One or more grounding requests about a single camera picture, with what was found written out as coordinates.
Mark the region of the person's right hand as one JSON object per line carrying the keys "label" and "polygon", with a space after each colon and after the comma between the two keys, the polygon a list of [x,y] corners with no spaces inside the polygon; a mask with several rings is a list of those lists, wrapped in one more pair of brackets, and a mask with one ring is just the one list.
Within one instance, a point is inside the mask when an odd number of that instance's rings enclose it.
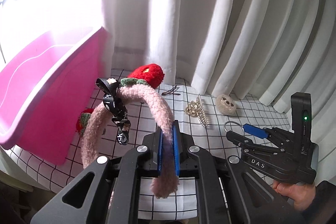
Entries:
{"label": "person's right hand", "polygon": [[306,210],[313,202],[316,194],[314,184],[296,185],[274,180],[272,188],[278,194],[292,199],[294,201],[293,207],[298,211]]}

